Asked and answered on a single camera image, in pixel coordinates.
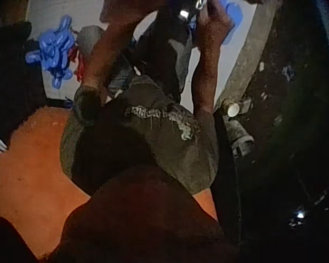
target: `light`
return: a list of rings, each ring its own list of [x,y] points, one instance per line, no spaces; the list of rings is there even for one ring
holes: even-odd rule
[[[189,12],[188,12],[188,11],[185,11],[185,10],[182,10],[182,11],[180,11],[180,15],[181,15],[182,17],[184,17],[185,19],[188,19],[188,17],[189,17]]]
[[[297,214],[297,218],[300,218],[300,219],[304,219],[305,218],[305,214],[303,212],[298,212]]]

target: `gray shirt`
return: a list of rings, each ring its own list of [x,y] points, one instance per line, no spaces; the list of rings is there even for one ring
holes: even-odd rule
[[[211,186],[218,167],[211,114],[194,117],[147,76],[100,105],[98,91],[82,85],[61,140],[63,171],[86,193],[140,164],[159,166],[192,195]]]

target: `man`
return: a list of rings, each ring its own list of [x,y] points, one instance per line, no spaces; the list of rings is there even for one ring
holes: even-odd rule
[[[61,141],[64,172],[92,198],[66,220],[50,262],[233,258],[209,189],[218,165],[213,119],[218,60],[231,23],[218,0],[200,12],[192,114],[179,105],[191,31],[163,5],[161,0],[105,3],[101,19],[110,24],[85,54],[88,66]],[[132,56],[143,74],[135,76],[129,67],[120,73],[114,66],[123,56],[120,50],[139,21],[158,8]],[[123,81],[124,91],[103,105],[104,87],[115,81]]]

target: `white floor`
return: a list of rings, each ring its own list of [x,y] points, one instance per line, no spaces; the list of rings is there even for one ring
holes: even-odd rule
[[[101,24],[99,21],[103,2],[104,0],[30,0],[27,10],[27,20],[32,23],[31,38],[37,39],[40,33],[47,29],[57,28],[61,17],[65,14],[68,14],[73,18],[72,27],[74,30],[80,30],[83,26],[88,25],[99,25],[105,29],[107,26]],[[240,50],[245,43],[256,10],[256,5],[250,5],[243,0],[228,0],[228,2],[235,2],[241,6],[243,11],[243,21],[239,29],[235,32],[229,45],[222,46],[215,99],[218,99],[219,95],[224,90],[225,84],[235,65]],[[148,25],[154,20],[155,16],[156,14],[150,14],[139,24],[134,33],[136,39],[146,30]],[[199,58],[200,53],[197,49],[194,49],[192,51],[185,89],[181,96],[181,104],[190,111],[192,111],[191,79]],[[76,64],[71,63],[70,68],[74,70]],[[54,89],[51,83],[52,78],[50,74],[46,72],[43,72],[43,80],[46,95],[52,99],[73,99],[74,94],[80,85],[74,76],[73,79],[64,81],[60,90]]]

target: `hand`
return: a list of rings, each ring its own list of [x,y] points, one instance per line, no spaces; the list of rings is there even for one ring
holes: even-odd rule
[[[102,23],[137,24],[166,3],[167,0],[105,0],[100,21]]]
[[[232,21],[219,0],[208,0],[200,11],[195,32],[199,50],[210,52],[219,49],[232,26]]]

